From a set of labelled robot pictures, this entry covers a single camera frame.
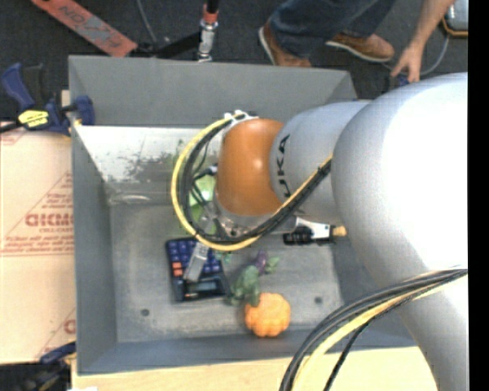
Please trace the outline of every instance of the person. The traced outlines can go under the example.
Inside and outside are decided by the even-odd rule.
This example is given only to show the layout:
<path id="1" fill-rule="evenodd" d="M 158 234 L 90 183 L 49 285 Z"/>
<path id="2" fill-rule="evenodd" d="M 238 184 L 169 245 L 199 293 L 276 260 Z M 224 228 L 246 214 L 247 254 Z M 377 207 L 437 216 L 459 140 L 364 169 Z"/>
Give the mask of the person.
<path id="1" fill-rule="evenodd" d="M 375 34 L 396 0 L 288 0 L 259 29 L 259 40 L 274 65 L 311 67 L 311 52 L 323 44 L 370 62 L 394 58 L 394 48 Z M 420 80 L 425 44 L 455 0 L 424 0 L 411 40 L 394 68 Z"/>

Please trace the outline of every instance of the small pumpkin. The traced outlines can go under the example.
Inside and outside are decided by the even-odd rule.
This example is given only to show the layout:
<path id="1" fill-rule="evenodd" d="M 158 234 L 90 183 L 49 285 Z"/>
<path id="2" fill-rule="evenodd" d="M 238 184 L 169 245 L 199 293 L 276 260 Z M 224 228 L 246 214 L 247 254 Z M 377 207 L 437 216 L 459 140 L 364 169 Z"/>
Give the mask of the small pumpkin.
<path id="1" fill-rule="evenodd" d="M 244 323 L 256 336 L 275 337 L 290 324 L 291 308 L 286 299 L 276 292 L 262 292 L 259 304 L 244 307 Z"/>

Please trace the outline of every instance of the jeans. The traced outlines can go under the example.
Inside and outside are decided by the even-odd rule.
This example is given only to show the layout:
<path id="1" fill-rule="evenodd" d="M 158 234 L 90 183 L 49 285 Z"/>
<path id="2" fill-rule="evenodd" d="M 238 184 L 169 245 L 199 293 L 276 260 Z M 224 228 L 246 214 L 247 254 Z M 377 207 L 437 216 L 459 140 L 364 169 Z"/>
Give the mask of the jeans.
<path id="1" fill-rule="evenodd" d="M 338 33 L 368 37 L 395 0 L 288 0 L 270 18 L 279 45 L 300 58 Z"/>

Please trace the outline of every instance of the orange scooter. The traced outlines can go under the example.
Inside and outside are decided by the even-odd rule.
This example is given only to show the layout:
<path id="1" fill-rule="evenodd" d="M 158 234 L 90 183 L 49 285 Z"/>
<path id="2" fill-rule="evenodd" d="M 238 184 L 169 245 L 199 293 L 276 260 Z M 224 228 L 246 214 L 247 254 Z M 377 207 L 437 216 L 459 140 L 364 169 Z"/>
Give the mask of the orange scooter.
<path id="1" fill-rule="evenodd" d="M 108 55 L 124 57 L 139 48 L 136 42 L 122 35 L 73 0 L 31 0 L 31 2 Z"/>

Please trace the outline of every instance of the gray metal box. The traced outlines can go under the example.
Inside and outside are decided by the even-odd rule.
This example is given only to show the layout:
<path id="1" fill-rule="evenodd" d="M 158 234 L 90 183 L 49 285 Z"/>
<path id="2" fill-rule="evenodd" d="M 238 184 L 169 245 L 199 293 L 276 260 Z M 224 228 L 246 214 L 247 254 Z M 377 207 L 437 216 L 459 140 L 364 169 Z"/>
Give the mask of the gray metal box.
<path id="1" fill-rule="evenodd" d="M 232 281 L 259 248 L 281 257 L 262 290 L 288 298 L 292 324 L 259 340 L 242 310 L 222 299 L 174 303 L 165 259 L 165 241 L 185 232 L 168 200 L 170 166 L 160 158 L 227 111 L 287 121 L 354 99 L 347 72 L 73 56 L 69 87 L 71 98 L 88 94 L 97 113 L 97 125 L 73 131 L 79 373 L 291 356 L 328 313 L 373 289 L 347 241 L 286 248 L 267 236 L 225 266 Z M 398 320 L 363 340 L 412 343 Z"/>

